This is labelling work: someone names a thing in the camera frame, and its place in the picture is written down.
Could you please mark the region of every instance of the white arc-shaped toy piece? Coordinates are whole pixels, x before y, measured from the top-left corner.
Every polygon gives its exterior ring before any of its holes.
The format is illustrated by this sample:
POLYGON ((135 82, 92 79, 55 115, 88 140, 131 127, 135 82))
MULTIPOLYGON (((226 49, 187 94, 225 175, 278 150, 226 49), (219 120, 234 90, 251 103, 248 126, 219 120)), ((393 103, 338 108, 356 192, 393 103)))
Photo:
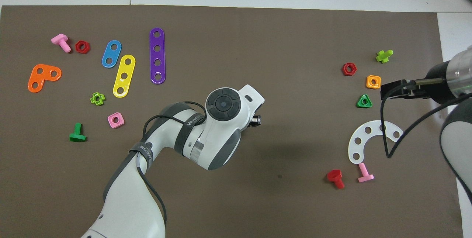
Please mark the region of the white arc-shaped toy piece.
MULTIPOLYGON (((349 160, 352 163, 360 164, 364 161, 364 146, 371 137, 382 135, 381 126, 381 120, 374 120, 364 123, 354 131, 347 148, 349 160), (355 159, 354 154, 359 154, 359 159, 355 159)), ((391 122, 385 121, 385 135, 391 141, 396 142, 402 134, 403 131, 400 127, 397 127, 391 122)))

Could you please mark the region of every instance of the red hexagonal nut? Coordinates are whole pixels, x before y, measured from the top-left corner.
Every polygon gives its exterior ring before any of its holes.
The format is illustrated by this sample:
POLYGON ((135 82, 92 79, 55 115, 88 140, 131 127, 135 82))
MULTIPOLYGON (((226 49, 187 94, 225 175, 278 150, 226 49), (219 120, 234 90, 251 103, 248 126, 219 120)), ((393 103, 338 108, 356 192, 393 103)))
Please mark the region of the red hexagonal nut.
POLYGON ((76 43, 76 52, 81 54, 86 54, 90 51, 90 43, 87 43, 84 40, 79 40, 76 43))
POLYGON ((343 74, 345 76, 352 76, 357 71, 357 68, 354 63, 345 63, 343 66, 343 74))

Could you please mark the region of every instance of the orange plate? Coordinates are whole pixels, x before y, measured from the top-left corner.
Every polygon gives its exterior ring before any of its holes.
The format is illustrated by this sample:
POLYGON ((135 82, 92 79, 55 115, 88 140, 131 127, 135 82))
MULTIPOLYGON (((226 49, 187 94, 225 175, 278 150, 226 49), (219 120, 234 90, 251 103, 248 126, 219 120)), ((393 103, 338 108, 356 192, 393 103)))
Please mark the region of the orange plate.
POLYGON ((62 71, 60 68, 40 63, 32 69, 30 80, 28 81, 28 90, 31 92, 39 92, 42 89, 45 80, 56 81, 61 75, 62 71))
POLYGON ((365 86, 369 89, 378 89, 381 87, 381 77, 369 75, 365 86))

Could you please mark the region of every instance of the purple toy strip with holes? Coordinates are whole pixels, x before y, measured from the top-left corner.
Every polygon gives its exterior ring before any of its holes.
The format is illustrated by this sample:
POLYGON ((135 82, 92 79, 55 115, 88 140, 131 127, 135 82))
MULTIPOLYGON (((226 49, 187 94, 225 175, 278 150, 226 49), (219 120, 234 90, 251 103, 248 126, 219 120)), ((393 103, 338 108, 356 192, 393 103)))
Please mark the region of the purple toy strip with holes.
POLYGON ((150 80, 162 84, 166 80, 166 48, 164 31, 153 28, 149 33, 150 80))

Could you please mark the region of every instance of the blue toy strip with holes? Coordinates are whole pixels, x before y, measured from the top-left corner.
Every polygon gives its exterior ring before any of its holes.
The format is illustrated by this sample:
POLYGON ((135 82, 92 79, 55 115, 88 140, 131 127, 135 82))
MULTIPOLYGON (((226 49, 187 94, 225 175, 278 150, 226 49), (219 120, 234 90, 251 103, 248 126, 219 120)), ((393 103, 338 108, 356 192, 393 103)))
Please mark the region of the blue toy strip with holes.
POLYGON ((162 84, 166 80, 166 48, 164 31, 153 28, 149 33, 150 80, 162 84))
POLYGON ((101 64, 106 68, 112 68, 117 64, 120 53, 121 43, 118 40, 111 40, 105 48, 105 52, 101 58, 101 64))

